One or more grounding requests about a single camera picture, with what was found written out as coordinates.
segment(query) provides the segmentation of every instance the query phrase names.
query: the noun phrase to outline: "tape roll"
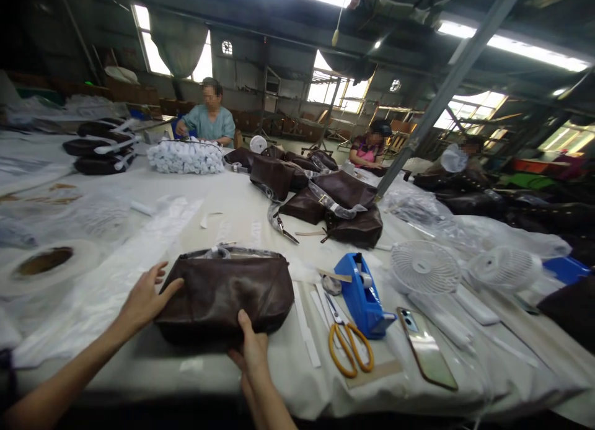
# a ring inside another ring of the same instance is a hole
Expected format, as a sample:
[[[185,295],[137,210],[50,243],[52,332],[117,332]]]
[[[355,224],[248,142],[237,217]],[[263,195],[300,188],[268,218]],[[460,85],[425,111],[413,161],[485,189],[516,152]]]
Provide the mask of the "tape roll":
[[[362,283],[366,289],[372,287],[372,276],[370,274],[362,272],[359,275],[361,276]]]
[[[38,247],[0,269],[0,296],[32,294],[67,281],[99,264],[101,253],[86,240],[64,240]]]

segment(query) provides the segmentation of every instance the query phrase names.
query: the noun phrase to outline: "fan grille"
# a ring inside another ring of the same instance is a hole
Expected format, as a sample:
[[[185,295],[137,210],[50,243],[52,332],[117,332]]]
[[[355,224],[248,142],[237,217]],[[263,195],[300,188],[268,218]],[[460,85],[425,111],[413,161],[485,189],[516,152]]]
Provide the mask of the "fan grille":
[[[394,246],[390,265],[399,283],[420,294],[452,292],[461,282],[456,260],[429,241],[408,241]]]

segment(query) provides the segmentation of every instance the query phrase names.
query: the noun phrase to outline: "curtain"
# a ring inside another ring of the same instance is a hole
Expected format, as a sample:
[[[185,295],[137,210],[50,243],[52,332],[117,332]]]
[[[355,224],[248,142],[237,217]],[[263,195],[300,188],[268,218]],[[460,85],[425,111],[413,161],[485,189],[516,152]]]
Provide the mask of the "curtain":
[[[376,70],[376,64],[368,61],[366,57],[358,59],[324,51],[320,51],[320,54],[333,71],[343,77],[352,78],[354,85],[370,80]]]
[[[188,17],[149,8],[151,39],[167,69],[177,79],[192,74],[205,47],[209,28]]]

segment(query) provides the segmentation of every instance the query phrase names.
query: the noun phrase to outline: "gold phone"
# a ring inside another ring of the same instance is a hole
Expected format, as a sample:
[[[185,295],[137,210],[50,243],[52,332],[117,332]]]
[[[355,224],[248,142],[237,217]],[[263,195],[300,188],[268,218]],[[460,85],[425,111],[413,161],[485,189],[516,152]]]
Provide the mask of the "gold phone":
[[[397,308],[397,315],[407,334],[423,378],[431,384],[457,391],[459,389],[457,381],[454,380],[436,339],[430,334],[424,315],[403,308]]]

